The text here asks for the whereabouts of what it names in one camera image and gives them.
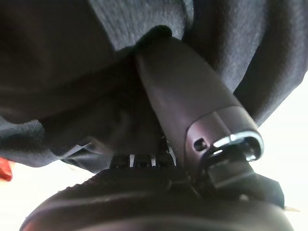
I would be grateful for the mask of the robot right five-finger hand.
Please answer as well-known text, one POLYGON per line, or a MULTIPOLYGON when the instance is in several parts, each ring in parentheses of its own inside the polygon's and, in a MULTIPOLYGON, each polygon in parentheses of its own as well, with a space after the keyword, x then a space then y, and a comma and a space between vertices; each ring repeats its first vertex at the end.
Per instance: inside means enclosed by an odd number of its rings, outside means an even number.
POLYGON ((138 52, 137 68, 171 151, 110 168, 39 205, 23 231, 291 231, 278 182, 250 163, 257 126, 214 70, 177 39, 138 52))

